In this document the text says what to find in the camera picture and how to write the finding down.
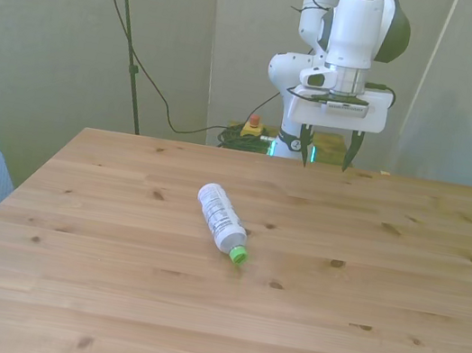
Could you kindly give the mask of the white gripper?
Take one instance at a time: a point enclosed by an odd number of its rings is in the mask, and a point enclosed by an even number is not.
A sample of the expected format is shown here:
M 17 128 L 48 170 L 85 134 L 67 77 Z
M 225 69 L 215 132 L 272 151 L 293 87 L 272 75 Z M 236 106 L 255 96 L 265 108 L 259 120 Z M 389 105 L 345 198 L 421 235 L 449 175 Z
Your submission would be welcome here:
M 353 163 L 365 139 L 365 132 L 380 133 L 386 126 L 391 90 L 367 88 L 359 95 L 335 95 L 305 86 L 292 87 L 287 118 L 302 124 L 300 151 L 303 166 L 313 144 L 313 126 L 352 130 L 351 143 L 345 152 L 342 172 Z

